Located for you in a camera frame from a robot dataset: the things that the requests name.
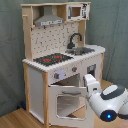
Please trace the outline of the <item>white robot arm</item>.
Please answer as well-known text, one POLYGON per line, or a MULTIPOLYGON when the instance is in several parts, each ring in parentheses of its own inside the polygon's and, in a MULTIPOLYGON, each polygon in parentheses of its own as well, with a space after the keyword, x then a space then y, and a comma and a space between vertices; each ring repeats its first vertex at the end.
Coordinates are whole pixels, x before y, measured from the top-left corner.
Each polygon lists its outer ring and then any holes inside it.
POLYGON ((128 119, 128 90, 124 86, 110 85, 102 90, 91 74, 83 79, 89 105, 102 121, 111 122, 116 117, 128 119))

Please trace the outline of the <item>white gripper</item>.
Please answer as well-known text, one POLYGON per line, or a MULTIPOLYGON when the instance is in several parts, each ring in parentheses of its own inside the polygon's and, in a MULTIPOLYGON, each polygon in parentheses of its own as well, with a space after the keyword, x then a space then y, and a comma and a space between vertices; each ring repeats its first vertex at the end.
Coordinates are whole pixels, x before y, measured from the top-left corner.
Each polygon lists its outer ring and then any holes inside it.
POLYGON ((91 97, 94 93, 101 93, 100 83, 91 75, 87 74, 83 77, 84 86, 87 88, 87 96, 91 97))

